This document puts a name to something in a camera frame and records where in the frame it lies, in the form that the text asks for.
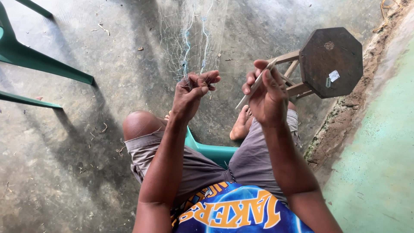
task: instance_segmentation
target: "knee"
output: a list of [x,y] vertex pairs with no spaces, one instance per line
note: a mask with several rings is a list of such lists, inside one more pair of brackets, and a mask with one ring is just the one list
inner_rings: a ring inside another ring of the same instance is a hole
[[287,105],[287,109],[290,109],[296,112],[296,106],[290,101],[289,101],[289,104]]
[[147,111],[132,112],[122,123],[125,141],[153,133],[159,128],[157,117]]

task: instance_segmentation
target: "gray concrete floor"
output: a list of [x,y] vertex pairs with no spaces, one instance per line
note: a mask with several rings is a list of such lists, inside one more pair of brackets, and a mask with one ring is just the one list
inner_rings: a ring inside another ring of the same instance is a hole
[[[140,185],[127,153],[116,152],[124,145],[122,121],[138,109],[164,116],[176,83],[163,65],[161,3],[36,0],[54,20],[13,0],[2,3],[20,42],[93,75],[96,85],[0,63],[0,90],[40,96],[64,108],[0,102],[0,232],[130,232]],[[344,26],[366,44],[381,22],[379,1],[220,4],[225,4],[220,7],[225,14],[220,16],[224,24],[217,66],[223,80],[211,100],[202,100],[190,123],[197,140],[211,145],[237,145],[228,135],[238,114],[234,107],[243,96],[240,87],[255,59],[297,50],[318,28]],[[293,81],[299,79],[297,70]],[[315,95],[295,102],[304,149],[333,102]],[[108,130],[99,133],[104,123]],[[86,171],[80,174],[80,167]]]

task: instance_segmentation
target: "concrete floor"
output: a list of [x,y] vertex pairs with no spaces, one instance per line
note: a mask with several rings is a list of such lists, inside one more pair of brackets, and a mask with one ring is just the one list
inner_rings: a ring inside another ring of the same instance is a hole
[[[313,30],[325,27],[344,26],[366,45],[381,22],[378,1],[220,2],[226,4],[220,6],[225,14],[217,65],[223,80],[190,123],[196,139],[212,145],[237,145],[228,134],[255,59],[297,50]],[[13,0],[2,3],[20,42],[93,75],[96,85],[0,63],[0,90],[64,108],[0,102],[0,232],[130,232],[140,186],[129,156],[116,150],[124,145],[121,126],[130,112],[164,116],[171,108],[176,81],[163,65],[162,3],[36,0],[54,20]],[[312,95],[295,103],[304,150],[334,101]],[[104,123],[108,130],[99,133]],[[86,171],[80,174],[80,167]]]
[[414,231],[414,8],[394,35],[360,127],[323,190],[344,232]]

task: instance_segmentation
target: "blue shirt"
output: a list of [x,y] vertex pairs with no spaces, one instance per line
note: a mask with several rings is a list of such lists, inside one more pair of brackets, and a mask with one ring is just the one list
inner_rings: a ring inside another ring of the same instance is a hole
[[292,211],[254,185],[211,185],[171,211],[174,233],[310,233]]

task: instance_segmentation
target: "white net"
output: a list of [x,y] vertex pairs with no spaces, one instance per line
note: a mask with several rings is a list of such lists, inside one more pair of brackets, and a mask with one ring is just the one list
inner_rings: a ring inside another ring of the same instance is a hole
[[164,64],[179,81],[218,70],[228,0],[158,0]]

